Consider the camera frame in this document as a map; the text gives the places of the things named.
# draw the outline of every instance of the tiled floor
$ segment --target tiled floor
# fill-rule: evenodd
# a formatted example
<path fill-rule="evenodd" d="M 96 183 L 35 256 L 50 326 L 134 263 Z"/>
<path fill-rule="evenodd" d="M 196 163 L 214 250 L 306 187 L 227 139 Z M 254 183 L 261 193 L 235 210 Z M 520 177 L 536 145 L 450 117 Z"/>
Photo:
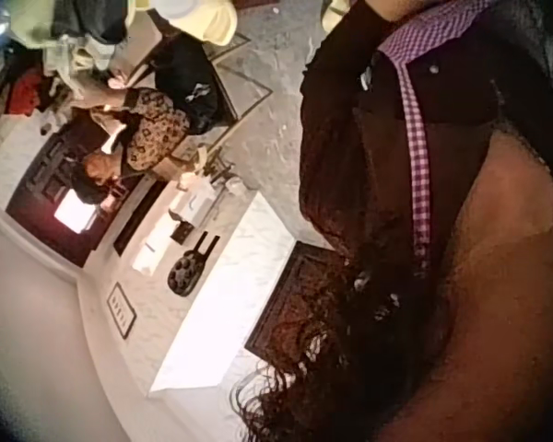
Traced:
<path fill-rule="evenodd" d="M 274 94 L 227 142 L 225 157 L 249 187 L 260 189 L 293 236 L 325 246 L 300 215 L 300 83 L 305 64 L 324 38 L 322 0 L 281 0 L 240 13 L 238 32 L 252 43 L 224 62 L 270 87 Z M 219 71 L 236 102 L 261 93 Z"/>

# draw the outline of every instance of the curly dark hair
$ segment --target curly dark hair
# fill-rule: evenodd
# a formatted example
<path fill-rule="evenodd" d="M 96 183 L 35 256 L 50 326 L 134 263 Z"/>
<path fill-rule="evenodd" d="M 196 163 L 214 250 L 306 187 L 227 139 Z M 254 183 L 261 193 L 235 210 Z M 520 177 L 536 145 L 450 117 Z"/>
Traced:
<path fill-rule="evenodd" d="M 76 163 L 72 169 L 72 189 L 84 204 L 100 204 L 109 195 L 108 186 L 99 186 L 86 173 L 84 164 Z"/>
<path fill-rule="evenodd" d="M 271 345 L 278 363 L 262 375 L 262 389 L 250 397 L 262 370 L 234 389 L 244 441 L 373 440 L 429 374 L 451 332 L 447 304 L 433 284 L 369 254 L 302 295 L 310 314 L 294 327 L 300 361 Z M 441 332 L 431 335 L 430 326 Z"/>

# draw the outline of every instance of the purple gingham shirt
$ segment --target purple gingham shirt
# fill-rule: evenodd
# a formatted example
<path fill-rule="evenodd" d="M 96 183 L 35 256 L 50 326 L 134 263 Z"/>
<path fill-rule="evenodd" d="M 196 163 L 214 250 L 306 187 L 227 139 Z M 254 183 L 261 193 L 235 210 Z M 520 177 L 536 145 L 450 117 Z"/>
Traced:
<path fill-rule="evenodd" d="M 493 0 L 454 0 L 415 16 L 385 40 L 379 51 L 394 64 L 399 77 L 410 156 L 414 254 L 420 270 L 429 264 L 430 170 L 426 130 L 407 66 L 446 41 L 459 38 Z"/>

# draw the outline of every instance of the picture frame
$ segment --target picture frame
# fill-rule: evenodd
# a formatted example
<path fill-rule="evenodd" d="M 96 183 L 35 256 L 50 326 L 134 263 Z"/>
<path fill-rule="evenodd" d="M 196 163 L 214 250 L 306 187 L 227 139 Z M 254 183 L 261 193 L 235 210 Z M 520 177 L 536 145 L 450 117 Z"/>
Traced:
<path fill-rule="evenodd" d="M 107 306 L 112 315 L 112 320 L 117 326 L 121 337 L 126 340 L 133 329 L 137 314 L 135 309 L 127 299 L 121 284 L 116 283 L 107 298 Z"/>

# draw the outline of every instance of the person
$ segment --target person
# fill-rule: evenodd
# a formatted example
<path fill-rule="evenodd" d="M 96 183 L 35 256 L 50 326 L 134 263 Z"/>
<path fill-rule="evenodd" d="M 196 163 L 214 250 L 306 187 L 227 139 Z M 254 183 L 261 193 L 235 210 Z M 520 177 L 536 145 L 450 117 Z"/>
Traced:
<path fill-rule="evenodd" d="M 553 442 L 553 90 L 435 3 L 358 0 L 305 73 L 300 208 L 347 265 L 234 390 L 247 441 Z"/>
<path fill-rule="evenodd" d="M 194 163 L 171 156 L 187 134 L 189 119 L 183 111 L 174 109 L 162 92 L 147 87 L 108 88 L 88 79 L 83 79 L 83 88 L 84 98 L 73 106 L 90 109 L 92 119 L 111 137 L 124 129 L 116 114 L 129 112 L 139 116 L 137 130 L 127 146 L 111 152 L 96 150 L 74 167 L 72 187 L 85 204 L 100 204 L 112 181 L 142 174 L 164 158 L 174 163 L 177 179 L 182 173 L 195 170 Z"/>

